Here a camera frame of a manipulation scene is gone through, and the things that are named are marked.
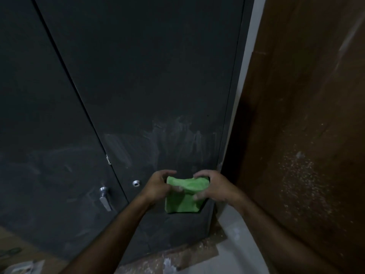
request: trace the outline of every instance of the gray floor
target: gray floor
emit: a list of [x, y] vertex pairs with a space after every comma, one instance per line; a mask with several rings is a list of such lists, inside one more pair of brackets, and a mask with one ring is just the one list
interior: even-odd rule
[[[227, 239], [217, 245], [219, 255], [179, 274], [269, 274], [265, 261], [242, 217], [229, 205], [218, 205], [218, 221]], [[163, 274], [172, 273], [165, 267]]]

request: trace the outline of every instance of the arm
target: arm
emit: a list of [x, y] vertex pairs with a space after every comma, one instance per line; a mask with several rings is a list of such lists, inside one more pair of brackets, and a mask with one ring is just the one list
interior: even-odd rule
[[262, 251], [282, 273], [340, 273], [302, 242], [290, 235], [267, 215], [243, 191], [217, 171], [202, 170], [195, 178], [207, 176], [210, 186], [194, 196], [195, 200], [212, 198], [234, 207], [243, 217]]
[[182, 191], [165, 183], [167, 176], [175, 173], [174, 170], [153, 173], [141, 193], [61, 274], [113, 274], [148, 208], [171, 190]]

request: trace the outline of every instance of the person's right arm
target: person's right arm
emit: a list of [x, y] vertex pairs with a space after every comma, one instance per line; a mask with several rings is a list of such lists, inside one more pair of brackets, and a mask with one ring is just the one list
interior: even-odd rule
[[243, 217], [256, 244], [281, 273], [340, 273], [329, 262], [297, 240], [265, 213], [242, 190], [214, 170], [201, 170], [194, 177], [209, 177], [210, 186], [195, 200], [212, 198], [227, 202]]

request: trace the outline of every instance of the metal lever handle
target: metal lever handle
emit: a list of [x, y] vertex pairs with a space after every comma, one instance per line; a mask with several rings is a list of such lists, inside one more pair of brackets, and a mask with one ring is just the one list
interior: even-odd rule
[[107, 194], [108, 194], [108, 188], [105, 186], [101, 187], [99, 200], [103, 204], [107, 212], [111, 212], [112, 208], [110, 207], [109, 201], [107, 199]]

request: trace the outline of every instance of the green cloth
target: green cloth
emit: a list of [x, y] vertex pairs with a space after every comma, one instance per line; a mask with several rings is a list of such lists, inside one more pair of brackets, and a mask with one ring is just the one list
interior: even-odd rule
[[184, 193], [172, 191], [165, 200], [165, 211], [167, 213], [198, 212], [204, 200], [194, 201], [195, 193], [206, 189], [209, 186], [207, 178], [197, 179], [176, 179], [167, 177], [167, 183], [172, 186], [181, 186]]

